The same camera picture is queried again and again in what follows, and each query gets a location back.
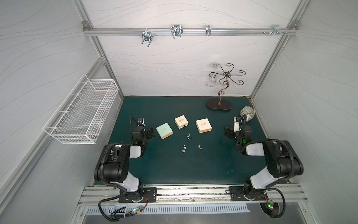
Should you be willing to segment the black metal jewelry stand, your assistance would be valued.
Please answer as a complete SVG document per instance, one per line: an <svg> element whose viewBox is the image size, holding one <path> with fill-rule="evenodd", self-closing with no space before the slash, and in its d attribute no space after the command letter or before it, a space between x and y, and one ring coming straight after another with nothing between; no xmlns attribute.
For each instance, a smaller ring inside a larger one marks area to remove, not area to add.
<svg viewBox="0 0 358 224"><path fill-rule="evenodd" d="M223 69L221 66L219 75L216 78L216 83L219 83L222 88L218 91L218 98L212 98L207 101L207 107L212 110L218 111L230 111L233 107L231 101L224 99L223 95L225 95L225 91L230 87L231 83L235 85L243 86L244 81L238 79L237 81L234 80L236 77L242 77L246 75L244 70L238 70L238 74L232 74L232 71L235 68L235 65L232 63L227 63L226 67L228 70Z"/></svg>

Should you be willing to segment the metal clamp hook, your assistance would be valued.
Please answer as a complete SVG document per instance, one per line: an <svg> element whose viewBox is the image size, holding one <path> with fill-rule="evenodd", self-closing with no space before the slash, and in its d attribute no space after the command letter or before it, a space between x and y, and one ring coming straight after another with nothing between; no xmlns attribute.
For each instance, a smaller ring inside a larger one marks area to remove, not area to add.
<svg viewBox="0 0 358 224"><path fill-rule="evenodd" d="M147 42L147 47L149 48L150 44L152 43L152 40L153 40L152 33L147 30L143 31L141 43L143 44L144 42Z"/></svg>
<svg viewBox="0 0 358 224"><path fill-rule="evenodd" d="M171 31L173 39L176 39L176 37L181 37L183 34L183 28L181 25L171 26L170 31Z"/></svg>

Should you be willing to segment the middle metal clamp hook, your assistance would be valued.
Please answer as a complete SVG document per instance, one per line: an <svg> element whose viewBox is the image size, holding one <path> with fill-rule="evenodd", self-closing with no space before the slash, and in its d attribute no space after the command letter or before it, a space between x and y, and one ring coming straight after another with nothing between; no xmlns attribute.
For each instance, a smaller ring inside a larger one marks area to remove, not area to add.
<svg viewBox="0 0 358 224"><path fill-rule="evenodd" d="M173 39L176 39L176 37L181 37L183 34L183 28L181 25L171 26L170 31L171 31Z"/></svg>

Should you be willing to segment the small metal clamp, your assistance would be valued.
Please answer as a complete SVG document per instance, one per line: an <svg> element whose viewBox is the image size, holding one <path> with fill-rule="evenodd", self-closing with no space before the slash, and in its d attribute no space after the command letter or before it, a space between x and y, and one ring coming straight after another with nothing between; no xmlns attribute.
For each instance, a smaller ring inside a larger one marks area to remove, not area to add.
<svg viewBox="0 0 358 224"><path fill-rule="evenodd" d="M206 26L206 36L210 36L211 35L211 26L207 25Z"/></svg>

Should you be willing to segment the mint green jewelry box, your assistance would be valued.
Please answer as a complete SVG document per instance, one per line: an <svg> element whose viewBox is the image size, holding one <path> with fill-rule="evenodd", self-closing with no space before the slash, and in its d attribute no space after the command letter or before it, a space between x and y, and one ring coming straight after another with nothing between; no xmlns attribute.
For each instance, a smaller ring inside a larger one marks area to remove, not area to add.
<svg viewBox="0 0 358 224"><path fill-rule="evenodd" d="M162 140L173 134L173 130L171 129L168 123L164 123L156 127L156 130Z"/></svg>

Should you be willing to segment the aluminium cross bar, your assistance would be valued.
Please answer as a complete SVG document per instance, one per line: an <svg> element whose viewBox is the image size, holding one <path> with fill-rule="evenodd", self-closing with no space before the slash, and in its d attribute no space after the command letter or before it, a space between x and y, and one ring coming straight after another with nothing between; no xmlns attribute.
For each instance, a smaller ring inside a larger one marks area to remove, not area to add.
<svg viewBox="0 0 358 224"><path fill-rule="evenodd" d="M142 36L143 31L149 31L153 36L172 36L169 28L147 29L89 29L85 30L86 36ZM273 28L211 28L210 36L254 36L270 32ZM288 35L296 35L298 29L280 28L288 32ZM183 28L182 36L206 36L206 28Z"/></svg>

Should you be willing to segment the clear glass on stand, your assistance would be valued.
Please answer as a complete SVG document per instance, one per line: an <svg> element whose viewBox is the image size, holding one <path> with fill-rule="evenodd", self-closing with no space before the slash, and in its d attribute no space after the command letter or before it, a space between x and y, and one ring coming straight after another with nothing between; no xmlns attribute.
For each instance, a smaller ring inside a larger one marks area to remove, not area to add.
<svg viewBox="0 0 358 224"><path fill-rule="evenodd" d="M209 80L208 80L209 87L216 86L216 78L219 75L217 70L221 68L221 65L219 63L213 63L212 68L213 68L213 71L209 74Z"/></svg>

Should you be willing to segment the cream drawer jewelry box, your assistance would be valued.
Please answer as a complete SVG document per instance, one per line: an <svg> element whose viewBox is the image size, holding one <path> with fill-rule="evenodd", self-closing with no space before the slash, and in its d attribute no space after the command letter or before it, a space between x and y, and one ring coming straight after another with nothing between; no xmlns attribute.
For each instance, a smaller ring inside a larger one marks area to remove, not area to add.
<svg viewBox="0 0 358 224"><path fill-rule="evenodd" d="M206 133L212 130L212 126L208 120L208 118L196 120L195 122L199 133Z"/></svg>

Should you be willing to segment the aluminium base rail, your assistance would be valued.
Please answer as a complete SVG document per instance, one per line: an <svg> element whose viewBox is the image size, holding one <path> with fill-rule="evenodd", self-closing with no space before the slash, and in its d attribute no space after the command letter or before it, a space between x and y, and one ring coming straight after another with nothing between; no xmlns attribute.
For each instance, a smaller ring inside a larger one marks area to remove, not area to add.
<svg viewBox="0 0 358 224"><path fill-rule="evenodd" d="M267 191L264 196L249 201L243 196L236 197L229 193L229 187L236 189L241 184L208 184L208 185L148 185L144 187L150 205L159 204L209 204L209 203L263 203L266 198L274 202L282 202L282 197L276 191ZM114 197L119 190L112 187L96 185L85 187L79 199L79 206L97 205L101 199Z"/></svg>

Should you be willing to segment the dark green table mat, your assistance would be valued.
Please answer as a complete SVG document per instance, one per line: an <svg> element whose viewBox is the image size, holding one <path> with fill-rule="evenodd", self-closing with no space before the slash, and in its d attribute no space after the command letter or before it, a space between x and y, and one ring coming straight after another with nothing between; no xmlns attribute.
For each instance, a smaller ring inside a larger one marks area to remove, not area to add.
<svg viewBox="0 0 358 224"><path fill-rule="evenodd" d="M245 97L231 97L230 111L215 111L207 107L207 100L206 97L125 97L109 142L130 142L130 116L144 118L148 128L168 123L173 130L171 136L162 140L155 135L147 142L144 156L130 160L129 172L143 184L243 183L265 167L265 158L239 153L236 141L224 135L224 127L233 127L234 117L250 102ZM182 115L189 124L178 129L174 119ZM195 122L205 118L212 130L199 133Z"/></svg>

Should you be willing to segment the grey ribbed ceramic ornament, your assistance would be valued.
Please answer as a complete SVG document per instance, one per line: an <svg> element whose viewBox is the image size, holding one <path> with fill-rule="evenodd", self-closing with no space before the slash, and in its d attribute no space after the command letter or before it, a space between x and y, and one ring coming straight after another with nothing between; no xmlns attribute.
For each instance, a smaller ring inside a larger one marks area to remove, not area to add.
<svg viewBox="0 0 358 224"><path fill-rule="evenodd" d="M255 110L251 106L245 106L241 109L240 116L248 122L255 117Z"/></svg>

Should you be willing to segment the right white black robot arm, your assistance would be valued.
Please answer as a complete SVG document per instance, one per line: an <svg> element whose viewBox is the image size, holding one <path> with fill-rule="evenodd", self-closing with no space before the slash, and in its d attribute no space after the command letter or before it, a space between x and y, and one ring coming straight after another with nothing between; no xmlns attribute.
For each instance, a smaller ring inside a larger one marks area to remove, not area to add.
<svg viewBox="0 0 358 224"><path fill-rule="evenodd" d="M288 141L268 139L253 142L247 118L235 117L234 127L226 128L225 135L236 140L236 149L245 156L265 158L265 167L257 174L250 176L242 187L232 186L226 191L232 201L254 201L280 182L302 175L304 167L293 147Z"/></svg>

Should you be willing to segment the right metal clamp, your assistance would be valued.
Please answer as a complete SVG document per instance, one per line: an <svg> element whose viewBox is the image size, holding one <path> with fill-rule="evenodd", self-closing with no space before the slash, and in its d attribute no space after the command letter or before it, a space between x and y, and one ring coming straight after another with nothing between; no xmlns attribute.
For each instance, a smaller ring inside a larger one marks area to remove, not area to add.
<svg viewBox="0 0 358 224"><path fill-rule="evenodd" d="M264 34L264 35L270 35L270 36L275 36L275 35L281 35L281 36L283 36L283 35L288 35L288 32L286 32L286 31L281 31L279 25L276 25L276 26L273 28L272 31L270 31L270 32L263 32L263 34Z"/></svg>

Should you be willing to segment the left metal clamp hook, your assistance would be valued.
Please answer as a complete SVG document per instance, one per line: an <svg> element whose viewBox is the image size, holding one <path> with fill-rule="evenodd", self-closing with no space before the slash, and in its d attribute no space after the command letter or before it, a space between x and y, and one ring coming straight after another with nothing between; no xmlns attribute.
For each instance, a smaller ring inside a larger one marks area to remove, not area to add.
<svg viewBox="0 0 358 224"><path fill-rule="evenodd" d="M152 43L152 40L153 40L152 33L147 30L143 31L141 43L143 44L144 42L147 42L147 47L149 48L150 44Z"/></svg>

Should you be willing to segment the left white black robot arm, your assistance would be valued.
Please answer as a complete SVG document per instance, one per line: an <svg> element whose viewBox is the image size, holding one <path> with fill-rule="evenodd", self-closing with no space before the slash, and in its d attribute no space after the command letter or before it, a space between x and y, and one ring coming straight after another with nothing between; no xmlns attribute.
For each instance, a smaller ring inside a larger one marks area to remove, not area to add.
<svg viewBox="0 0 358 224"><path fill-rule="evenodd" d="M155 136L153 128L147 128L144 118L130 116L131 141L128 144L113 143L104 145L96 168L95 181L119 189L123 194L120 203L143 202L145 193L143 184L129 172L130 159L143 157L147 140Z"/></svg>

